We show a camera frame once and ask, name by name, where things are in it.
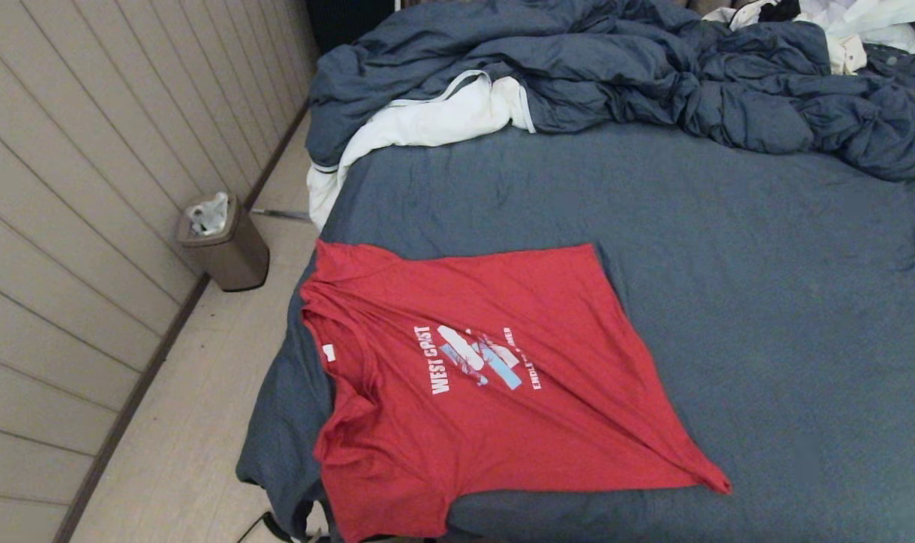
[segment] metal trash can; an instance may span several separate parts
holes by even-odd
[[[187,207],[212,198],[212,195],[198,197]],[[177,226],[177,240],[223,291],[256,289],[266,282],[270,250],[235,195],[229,195],[226,226],[218,234],[196,234],[192,231],[192,221],[183,213]]]

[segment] plastic bag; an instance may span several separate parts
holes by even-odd
[[[191,221],[192,231],[196,236],[213,236],[226,227],[227,210],[229,196],[225,192],[217,192],[212,200],[189,207],[186,216]]]

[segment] mattress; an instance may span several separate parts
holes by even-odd
[[[454,532],[915,541],[915,182],[674,128],[509,128],[361,159],[322,238],[409,259],[596,244],[678,416],[734,485],[468,495]],[[332,409],[301,306],[239,464],[292,532],[298,502],[323,498],[312,447]]]

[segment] t-shirt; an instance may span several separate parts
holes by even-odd
[[[471,492],[732,490],[591,245],[410,261],[319,241],[301,295],[336,384],[315,456],[351,542],[443,535]]]

